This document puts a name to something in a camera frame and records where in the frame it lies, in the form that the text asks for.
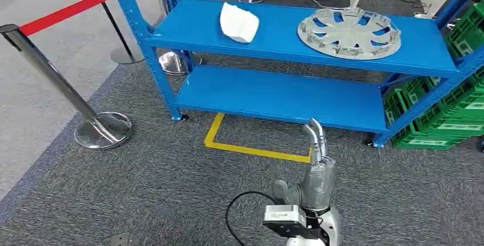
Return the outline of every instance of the gray carpet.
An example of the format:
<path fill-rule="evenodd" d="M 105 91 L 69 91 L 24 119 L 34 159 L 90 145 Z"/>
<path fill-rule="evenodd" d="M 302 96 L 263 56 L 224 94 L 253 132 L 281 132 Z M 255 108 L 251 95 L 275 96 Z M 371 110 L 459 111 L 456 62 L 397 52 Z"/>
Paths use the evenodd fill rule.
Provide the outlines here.
<path fill-rule="evenodd" d="M 412 12 L 405 6 L 394 9 Z M 384 75 L 204 57 L 211 64 L 291 74 L 364 81 Z M 12 209 L 0 227 L 0 245 L 108 245 L 122 232 L 131 232 L 140 245 L 237 245 L 223 223 L 229 201 L 246 190 L 267 192 L 275 179 L 296 182 L 306 167 L 204 147 L 215 115 L 188 111 L 188 122 L 170 121 L 142 64 L 119 66 L 92 104 L 127 114 L 135 123 L 133 137 L 113 150 L 85 150 L 70 138 L 74 119 L 25 176 L 30 189 L 22 194 L 21 182 L 0 202 Z M 476 139 L 435 152 L 368 148 L 365 137 L 328 129 L 329 151 L 338 161 L 343 245 L 484 244 L 484 156 Z M 298 125 L 235 116 L 225 117 L 216 140 L 300 155 L 308 146 Z M 266 203 L 247 196 L 230 214 L 247 245 L 284 245 L 261 224 Z"/>

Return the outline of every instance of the shelf tier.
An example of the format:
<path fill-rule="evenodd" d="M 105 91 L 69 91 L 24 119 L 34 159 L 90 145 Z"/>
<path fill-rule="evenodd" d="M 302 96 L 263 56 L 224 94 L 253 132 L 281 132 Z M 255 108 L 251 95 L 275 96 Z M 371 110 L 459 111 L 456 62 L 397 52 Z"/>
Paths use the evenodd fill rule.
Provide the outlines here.
<path fill-rule="evenodd" d="M 388 15 L 402 31 L 402 47 L 389 57 L 360 61 L 325 55 L 299 39 L 297 25 L 315 9 L 231 2 L 260 20 L 254 40 L 238 43 L 221 31 L 222 4 L 221 1 L 181 0 L 144 41 L 154 47 L 414 75 L 450 77 L 458 72 L 440 31 L 431 20 Z"/>
<path fill-rule="evenodd" d="M 316 118 L 328 127 L 386 130 L 380 88 L 369 83 L 201 65 L 189 74 L 175 104 L 285 122 Z"/>

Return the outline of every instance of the retractable belt barrier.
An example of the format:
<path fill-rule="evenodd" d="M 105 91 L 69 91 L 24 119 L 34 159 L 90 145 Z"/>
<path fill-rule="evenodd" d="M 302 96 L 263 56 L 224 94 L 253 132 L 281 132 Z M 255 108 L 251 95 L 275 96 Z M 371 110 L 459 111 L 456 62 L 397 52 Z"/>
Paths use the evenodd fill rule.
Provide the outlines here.
<path fill-rule="evenodd" d="M 105 1 L 107 0 L 81 0 L 20 27 L 17 25 L 0 26 L 0 34 L 80 112 L 83 120 L 77 126 L 74 138 L 81 146 L 93 150 L 112 148 L 125 142 L 132 134 L 131 121 L 125 115 L 117 112 L 96 114 L 27 36 Z"/>
<path fill-rule="evenodd" d="M 115 147 L 128 139 L 132 134 L 130 120 L 123 114 L 116 112 L 96 114 L 27 36 L 64 21 L 105 1 L 107 0 L 81 0 L 23 26 L 0 26 L 0 34 L 37 68 L 81 113 L 83 121 L 76 128 L 75 140 L 80 145 L 95 150 Z"/>

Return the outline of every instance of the blue metal shelf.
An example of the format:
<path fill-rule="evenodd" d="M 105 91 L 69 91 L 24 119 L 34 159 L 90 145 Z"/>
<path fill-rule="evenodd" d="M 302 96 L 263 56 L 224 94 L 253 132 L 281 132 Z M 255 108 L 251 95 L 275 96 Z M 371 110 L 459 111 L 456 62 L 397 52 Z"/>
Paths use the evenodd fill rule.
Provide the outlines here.
<path fill-rule="evenodd" d="M 210 112 L 386 131 L 378 85 L 238 68 L 196 66 L 175 104 Z"/>
<path fill-rule="evenodd" d="M 360 68 L 449 77 L 455 75 L 453 60 L 434 21 L 389 15 L 402 30 L 402 47 L 392 56 L 356 61 L 328 56 L 306 46 L 296 34 L 297 25 L 315 9 L 233 3 L 260 19 L 251 43 L 238 43 L 226 37 L 219 23 L 223 2 L 180 0 L 155 32 L 144 40 L 155 47 L 202 51 L 244 57 L 278 59 L 321 65 Z"/>
<path fill-rule="evenodd" d="M 163 1 L 168 15 L 158 28 L 153 29 L 144 20 L 136 0 L 118 0 L 173 120 L 182 119 L 180 108 L 299 123 L 316 118 L 329 127 L 375 132 L 373 145 L 382 147 L 392 136 L 484 66 L 484 46 L 471 55 L 456 59 L 454 63 L 440 32 L 469 5 L 470 0 L 449 0 L 435 21 L 388 15 L 402 30 L 402 47 L 389 57 L 371 61 L 334 58 L 303 44 L 296 33 L 297 25 L 313 14 L 315 9 L 233 3 L 260 19 L 254 40 L 251 43 L 237 43 L 221 32 L 219 15 L 223 2 Z M 188 61 L 190 74 L 175 96 L 154 47 L 173 49 L 183 54 L 182 57 L 189 57 L 190 51 L 203 51 L 387 71 L 391 74 L 378 86 L 225 67 L 193 68 Z M 400 74 L 440 76 L 444 79 L 395 122 L 385 127 L 381 93 L 391 84 L 409 77 L 400 78 Z"/>

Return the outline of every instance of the stanchion post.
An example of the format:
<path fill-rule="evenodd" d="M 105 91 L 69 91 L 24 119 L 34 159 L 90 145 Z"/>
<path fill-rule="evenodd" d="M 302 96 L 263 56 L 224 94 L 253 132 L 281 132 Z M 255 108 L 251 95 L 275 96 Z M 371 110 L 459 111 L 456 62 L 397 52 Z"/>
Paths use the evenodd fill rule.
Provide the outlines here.
<path fill-rule="evenodd" d="M 83 120 L 75 130 L 75 140 L 80 145 L 103 150 L 120 145 L 129 138 L 132 134 L 132 124 L 128 117 L 116 112 L 96 114 L 17 25 L 0 26 L 0 34 L 81 113 Z"/>
<path fill-rule="evenodd" d="M 114 17 L 112 16 L 111 11 L 107 7 L 107 4 L 105 2 L 102 2 L 101 5 L 103 6 L 104 12 L 106 12 L 106 15 L 109 21 L 114 27 L 114 30 L 116 31 L 116 34 L 118 35 L 119 40 L 121 41 L 124 47 L 124 49 L 120 47 L 118 49 L 115 49 L 113 52 L 111 52 L 111 60 L 113 62 L 120 63 L 120 64 L 131 64 L 131 63 L 137 63 L 144 60 L 140 51 L 133 52 L 128 46 L 128 43 L 126 43 L 126 40 L 124 39 L 124 36 L 121 33 L 121 30 L 119 29 L 118 24 L 114 20 Z"/>

